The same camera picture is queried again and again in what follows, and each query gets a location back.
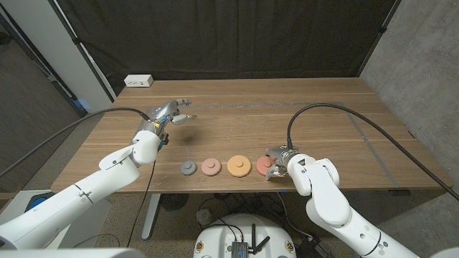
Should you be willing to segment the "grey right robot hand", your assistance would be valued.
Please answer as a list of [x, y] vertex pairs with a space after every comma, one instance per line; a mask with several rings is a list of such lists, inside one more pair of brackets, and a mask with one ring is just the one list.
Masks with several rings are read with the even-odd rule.
[[286, 145], [266, 149], [265, 155], [275, 163], [268, 168], [265, 179], [269, 181], [271, 178], [286, 177], [288, 175], [288, 162], [297, 154], [298, 148], [295, 146], [292, 149], [289, 149]]

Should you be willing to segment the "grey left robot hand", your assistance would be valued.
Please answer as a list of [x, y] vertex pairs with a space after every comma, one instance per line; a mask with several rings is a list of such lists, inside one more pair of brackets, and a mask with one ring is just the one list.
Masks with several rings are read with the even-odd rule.
[[169, 123], [182, 125], [196, 118], [195, 115], [181, 114], [180, 107], [190, 104], [191, 101], [188, 99], [170, 100], [164, 103], [151, 113], [150, 120], [146, 122], [143, 130], [156, 134], [161, 140], [166, 139], [166, 126]]

